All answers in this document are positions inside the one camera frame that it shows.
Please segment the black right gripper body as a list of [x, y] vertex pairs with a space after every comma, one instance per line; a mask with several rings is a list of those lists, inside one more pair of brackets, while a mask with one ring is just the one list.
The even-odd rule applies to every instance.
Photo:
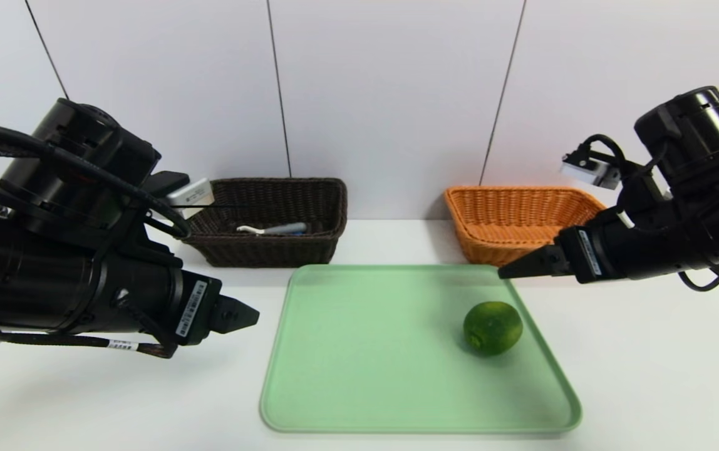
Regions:
[[611, 207], [583, 225], [563, 229], [555, 243], [582, 284], [649, 279], [666, 265], [660, 254], [671, 224], [654, 214], [648, 219], [649, 225], [639, 226], [623, 208]]

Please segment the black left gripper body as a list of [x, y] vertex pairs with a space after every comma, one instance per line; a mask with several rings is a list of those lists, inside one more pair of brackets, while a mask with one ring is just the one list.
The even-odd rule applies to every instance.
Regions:
[[211, 317], [221, 287], [184, 269], [167, 247], [151, 256], [111, 253], [91, 299], [91, 330], [147, 334], [163, 346], [199, 345], [217, 324]]

